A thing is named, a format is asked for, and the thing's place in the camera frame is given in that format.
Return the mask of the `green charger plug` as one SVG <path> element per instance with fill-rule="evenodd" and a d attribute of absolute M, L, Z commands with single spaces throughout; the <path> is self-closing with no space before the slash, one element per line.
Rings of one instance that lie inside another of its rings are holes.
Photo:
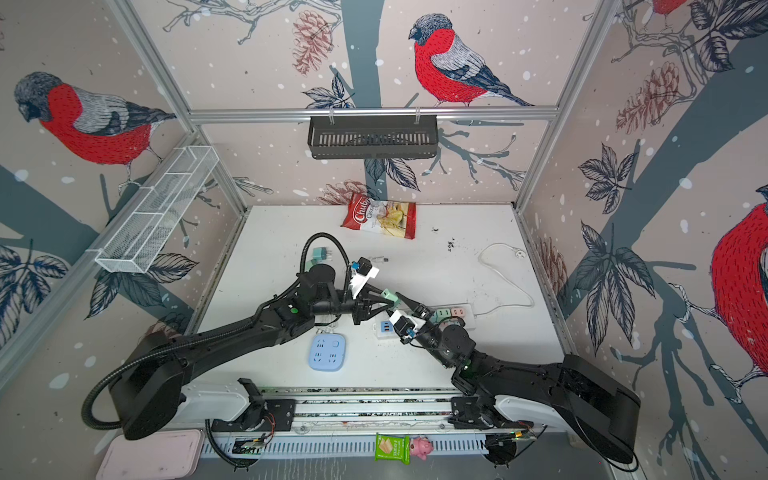
<path fill-rule="evenodd" d="M 441 323 L 445 319 L 448 319 L 452 316 L 452 311 L 450 308 L 440 308 L 435 311 L 433 321 L 435 323 Z"/>
<path fill-rule="evenodd" d="M 382 291 L 382 293 L 381 293 L 381 295 L 382 295 L 382 296 L 383 296 L 385 299 L 387 299 L 387 300 L 389 300 L 389 301 L 393 302 L 394 304 L 397 304 L 397 303 L 400 301 L 400 299 L 399 299 L 398 295 L 397 295 L 396 293 L 394 293 L 394 292 L 390 291 L 389 289 L 385 289 L 385 290 L 383 290 L 383 291 Z"/>

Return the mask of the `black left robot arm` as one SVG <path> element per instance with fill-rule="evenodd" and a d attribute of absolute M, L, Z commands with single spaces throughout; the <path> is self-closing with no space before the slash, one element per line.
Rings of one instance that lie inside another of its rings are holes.
<path fill-rule="evenodd" d="M 83 423 L 101 431 L 121 430 L 129 440 L 165 427 L 183 401 L 182 389 L 204 373 L 253 351 L 290 342 L 312 330 L 319 316 L 348 315 L 359 325 L 391 310 L 392 300 L 366 284 L 352 291 L 355 273 L 370 273 L 369 260 L 343 260 L 343 284 L 327 264 L 301 266 L 293 282 L 262 302 L 249 317 L 193 335 L 166 337 L 154 332 L 142 339 L 125 362 L 86 395 Z"/>

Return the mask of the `long white pastel power strip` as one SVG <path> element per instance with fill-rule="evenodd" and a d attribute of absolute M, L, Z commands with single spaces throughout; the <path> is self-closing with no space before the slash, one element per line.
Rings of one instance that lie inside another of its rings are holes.
<path fill-rule="evenodd" d="M 476 328 L 476 318 L 469 304 L 430 306 L 429 309 L 433 312 L 433 315 L 430 318 L 432 323 L 439 324 L 462 320 L 464 322 L 464 327 L 467 330 Z M 399 337 L 395 331 L 394 325 L 398 320 L 406 317 L 406 313 L 389 314 L 384 312 L 375 318 L 375 323 L 373 325 L 374 335 L 380 341 L 398 340 Z"/>

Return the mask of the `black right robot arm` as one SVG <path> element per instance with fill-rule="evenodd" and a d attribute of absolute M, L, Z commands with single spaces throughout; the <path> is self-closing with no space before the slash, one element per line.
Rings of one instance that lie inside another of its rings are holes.
<path fill-rule="evenodd" d="M 611 466 L 639 467 L 635 440 L 641 401 L 582 357 L 529 364 L 477 349 L 462 318 L 438 319 L 435 310 L 404 296 L 392 310 L 401 342 L 426 351 L 451 370 L 459 391 L 449 423 L 457 429 L 504 429 L 545 424 L 575 433 Z"/>

